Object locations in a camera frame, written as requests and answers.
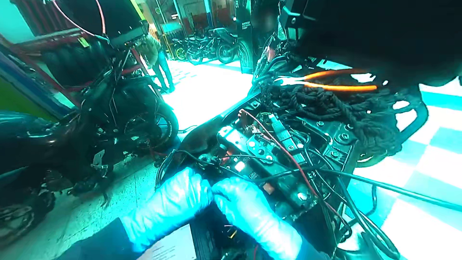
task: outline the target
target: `latex glove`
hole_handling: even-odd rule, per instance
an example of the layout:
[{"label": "latex glove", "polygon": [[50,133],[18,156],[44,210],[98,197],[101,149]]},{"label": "latex glove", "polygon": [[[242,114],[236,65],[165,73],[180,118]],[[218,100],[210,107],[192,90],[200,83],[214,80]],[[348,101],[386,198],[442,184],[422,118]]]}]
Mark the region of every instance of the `latex glove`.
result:
[{"label": "latex glove", "polygon": [[133,243],[133,251],[144,252],[206,208],[212,199],[207,180],[191,168],[178,172],[162,184],[143,207],[120,218]]},{"label": "latex glove", "polygon": [[254,184],[232,177],[212,187],[213,199],[228,221],[253,237],[274,259],[294,260],[302,237],[269,207]]}]

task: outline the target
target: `checkered floor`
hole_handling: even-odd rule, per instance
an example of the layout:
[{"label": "checkered floor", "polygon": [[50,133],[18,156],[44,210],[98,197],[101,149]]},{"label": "checkered floor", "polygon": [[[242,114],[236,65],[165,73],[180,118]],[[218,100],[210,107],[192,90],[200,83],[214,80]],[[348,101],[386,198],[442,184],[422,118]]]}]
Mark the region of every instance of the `checkered floor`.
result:
[{"label": "checkered floor", "polygon": [[[462,204],[462,87],[458,79],[443,87],[421,85],[429,119],[394,156],[354,173],[425,195]],[[405,126],[414,112],[400,115]],[[349,188],[361,210],[372,206],[371,185]],[[462,213],[378,189],[372,220],[409,260],[461,259]]]}]

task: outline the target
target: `red wire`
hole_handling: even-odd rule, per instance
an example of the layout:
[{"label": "red wire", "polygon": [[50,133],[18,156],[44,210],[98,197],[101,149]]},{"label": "red wire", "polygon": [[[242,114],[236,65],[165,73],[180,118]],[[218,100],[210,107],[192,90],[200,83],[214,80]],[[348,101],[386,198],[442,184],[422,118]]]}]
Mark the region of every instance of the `red wire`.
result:
[{"label": "red wire", "polygon": [[[274,138],[274,136],[271,135],[270,132],[268,132],[268,130],[265,128],[265,126],[260,122],[258,121],[258,119],[256,119],[254,116],[252,116],[249,112],[245,111],[244,109],[241,109],[239,110],[239,113],[242,113],[242,112],[245,112],[248,116],[250,116],[253,120],[255,120],[262,128],[263,130],[265,130],[265,132],[269,135],[269,137],[271,139],[273,139],[276,144],[279,146],[279,148],[281,148],[282,151],[284,151],[285,154],[287,154],[287,156],[292,160],[292,162],[294,162],[295,166],[298,168],[298,170],[300,171],[300,174],[302,175],[303,179],[305,180],[306,182],[306,185],[308,186],[308,188],[310,189],[310,191],[315,195],[316,198],[319,197],[319,195],[316,193],[315,189],[311,186],[310,182],[308,181],[308,178],[306,178],[306,175],[305,173],[303,172],[302,168],[300,167],[300,165],[298,164],[298,162],[295,160],[295,158],[293,158],[292,154],[290,154],[279,142],[278,140],[276,140],[276,138]],[[334,214],[336,214],[340,220],[345,224],[347,225],[347,221],[345,219],[342,218],[342,216],[329,204],[327,203],[326,201],[324,201],[324,203],[326,204],[326,206],[329,208],[330,211],[332,211]]]},{"label": "red wire", "polygon": [[99,15],[101,16],[101,24],[103,25],[103,35],[106,34],[106,20],[104,19],[103,10],[101,9],[101,5],[99,4],[98,0],[95,0],[96,4],[98,5]]},{"label": "red wire", "polygon": [[257,258],[257,250],[258,250],[258,245],[256,245],[254,248],[254,260]]},{"label": "red wire", "polygon": [[[106,22],[105,22],[105,19],[104,19],[104,15],[103,15],[103,10],[101,9],[101,5],[99,4],[98,0],[95,0],[96,1],[96,4],[98,4],[98,9],[99,9],[99,14],[101,15],[101,24],[103,25],[103,34],[106,33]],[[64,16],[64,18],[66,18],[71,24],[73,24],[75,27],[81,29],[82,31],[88,33],[89,35],[91,36],[95,36],[95,34],[85,30],[84,28],[80,27],[78,24],[76,24],[74,21],[72,21],[62,10],[61,8],[59,7],[58,3],[56,2],[56,0],[53,1],[53,4],[55,5],[56,9],[58,9],[58,11]]]}]

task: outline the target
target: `screw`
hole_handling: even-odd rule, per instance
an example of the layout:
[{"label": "screw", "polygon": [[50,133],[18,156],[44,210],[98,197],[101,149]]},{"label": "screw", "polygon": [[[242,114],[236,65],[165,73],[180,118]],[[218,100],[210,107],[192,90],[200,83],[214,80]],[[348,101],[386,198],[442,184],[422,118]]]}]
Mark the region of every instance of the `screw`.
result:
[{"label": "screw", "polygon": [[340,135],[340,138],[343,139],[343,140],[348,140],[350,138],[350,135],[347,134],[347,133],[343,133]]},{"label": "screw", "polygon": [[299,200],[307,200],[308,199],[308,196],[303,192],[297,193],[297,197],[298,197]]}]

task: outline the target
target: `bolt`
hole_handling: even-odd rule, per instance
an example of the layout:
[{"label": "bolt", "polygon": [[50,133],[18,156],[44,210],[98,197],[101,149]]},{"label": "bolt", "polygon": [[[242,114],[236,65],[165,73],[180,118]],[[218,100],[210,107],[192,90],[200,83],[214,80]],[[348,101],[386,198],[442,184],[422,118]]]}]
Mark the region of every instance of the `bolt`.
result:
[{"label": "bolt", "polygon": [[297,193],[297,197],[298,197],[299,200],[307,200],[308,199],[308,196],[303,192]]},{"label": "bolt", "polygon": [[343,139],[343,140],[348,140],[350,138],[350,135],[347,134],[347,133],[343,133],[340,135],[340,139]]},{"label": "bolt", "polygon": [[332,151],[332,152],[330,152],[330,155],[331,155],[332,157],[339,157],[339,152],[337,152],[337,151]]}]

